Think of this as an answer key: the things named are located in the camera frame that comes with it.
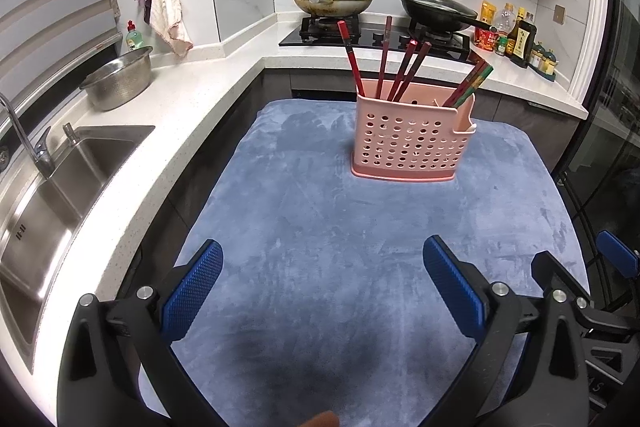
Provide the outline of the person's left hand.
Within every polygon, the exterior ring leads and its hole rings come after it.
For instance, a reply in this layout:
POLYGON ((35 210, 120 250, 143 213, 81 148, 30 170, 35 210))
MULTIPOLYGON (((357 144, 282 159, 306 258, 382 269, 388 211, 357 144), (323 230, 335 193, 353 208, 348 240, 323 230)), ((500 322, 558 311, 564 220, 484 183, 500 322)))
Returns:
POLYGON ((340 419, 334 412, 324 411, 308 419, 299 427, 340 427, 340 419))

